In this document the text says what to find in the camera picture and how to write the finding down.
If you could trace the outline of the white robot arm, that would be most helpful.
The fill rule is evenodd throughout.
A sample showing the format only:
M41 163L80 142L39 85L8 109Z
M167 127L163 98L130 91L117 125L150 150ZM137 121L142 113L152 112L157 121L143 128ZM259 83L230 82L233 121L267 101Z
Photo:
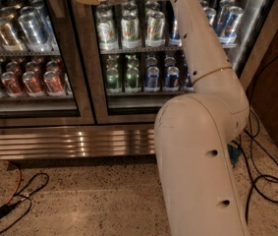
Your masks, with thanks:
M171 235L249 236L227 149L247 124L249 101L199 0L168 1L195 89L167 101L154 124Z

